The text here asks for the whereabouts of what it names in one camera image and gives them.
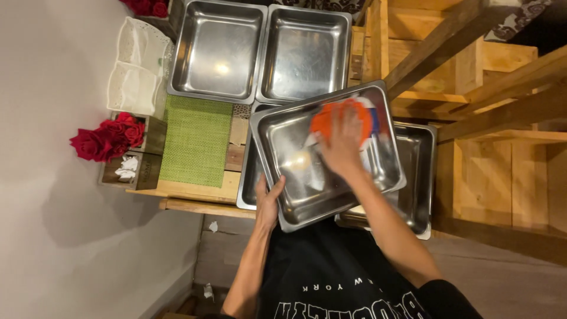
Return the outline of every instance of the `orange rag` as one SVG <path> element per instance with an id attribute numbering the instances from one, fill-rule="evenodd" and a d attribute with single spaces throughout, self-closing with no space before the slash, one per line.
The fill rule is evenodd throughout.
<path id="1" fill-rule="evenodd" d="M 331 138 L 331 114 L 332 110 L 336 107 L 339 108 L 339 118 L 341 120 L 346 107 L 352 107 L 356 110 L 358 119 L 362 123 L 362 134 L 360 135 L 359 147 L 362 146 L 362 143 L 364 143 L 364 140 L 370 136 L 372 131 L 372 115 L 361 102 L 357 102 L 355 99 L 346 99 L 342 102 L 333 102 L 323 105 L 323 109 L 319 113 L 315 114 L 315 116 L 311 119 L 309 132 L 315 133 L 319 131 L 328 141 Z"/>

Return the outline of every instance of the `woven mat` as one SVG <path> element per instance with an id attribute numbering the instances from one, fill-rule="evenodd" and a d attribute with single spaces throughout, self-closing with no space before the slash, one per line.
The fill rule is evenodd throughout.
<path id="1" fill-rule="evenodd" d="M 232 105 L 168 95 L 159 178 L 222 187 Z"/>

